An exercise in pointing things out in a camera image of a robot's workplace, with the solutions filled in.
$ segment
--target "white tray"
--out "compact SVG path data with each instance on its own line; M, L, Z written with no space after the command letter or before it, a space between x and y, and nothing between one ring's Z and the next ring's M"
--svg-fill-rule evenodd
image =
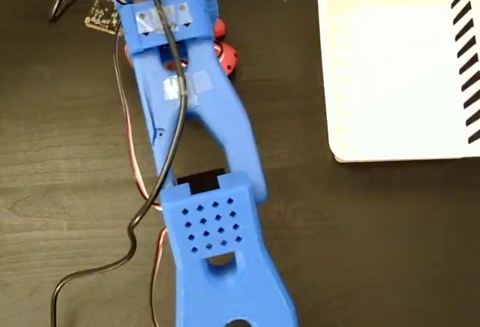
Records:
M480 156L480 0L318 0L338 161Z

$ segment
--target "wooden surface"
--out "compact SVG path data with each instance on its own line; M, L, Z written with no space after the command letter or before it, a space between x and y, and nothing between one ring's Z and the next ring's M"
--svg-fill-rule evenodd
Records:
M51 1L1 0L2 327L48 326L57 280L124 254L125 227L142 202L125 148L113 38L84 27L92 0L47 25ZM479 162L335 163L316 0L220 3L226 41L240 56L234 83L268 181L263 232L300 326L478 326ZM151 184L152 155L125 62L124 75ZM223 161L190 124L178 174ZM59 327L151 326L149 272L161 226L151 213L133 262L67 286ZM165 327L174 326L174 273L167 248L157 286Z

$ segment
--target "circuit board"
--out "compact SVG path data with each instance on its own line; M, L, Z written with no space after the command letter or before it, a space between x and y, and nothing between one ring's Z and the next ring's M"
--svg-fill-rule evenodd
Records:
M85 18L87 27L112 35L116 33L119 23L119 12L115 9L113 0L95 0Z

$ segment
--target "blue 3d printed part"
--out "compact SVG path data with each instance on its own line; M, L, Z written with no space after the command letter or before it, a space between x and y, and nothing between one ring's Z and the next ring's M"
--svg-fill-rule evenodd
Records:
M161 0L183 59L187 117L199 119L223 147L228 175L220 188L191 194L169 171L161 193L177 267L177 327L296 327L293 303L263 244L257 206L266 182L248 115L214 49L217 0ZM119 4L157 170L164 164L179 111L176 74L153 1ZM209 259L224 254L226 265Z
M177 266L177 327L297 327L295 308L263 244L246 173L218 177L220 188L191 195L188 184L161 194ZM211 257L234 257L214 265Z

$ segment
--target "blue plastic bracket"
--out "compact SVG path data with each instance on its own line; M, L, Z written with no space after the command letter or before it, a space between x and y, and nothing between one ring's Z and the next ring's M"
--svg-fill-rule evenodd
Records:
M161 1L170 10L170 23L178 27L174 28L175 39L181 41L186 50L188 117L203 122L223 147L230 171L245 171L252 181L256 203L264 203L267 189L257 144L245 108L215 54L207 0ZM160 47L166 45L167 40L154 21L153 6L153 1L116 4L136 74L155 164L160 170L176 126L179 87L176 74L164 66L169 60L162 55ZM145 15L146 27L139 22L140 14ZM188 25L182 23L185 20L189 21ZM173 185L170 171L164 187Z
M188 184L161 194L177 266L177 327L297 327L293 303L263 243L248 176L218 177L220 189L191 195ZM225 265L211 257L234 253Z

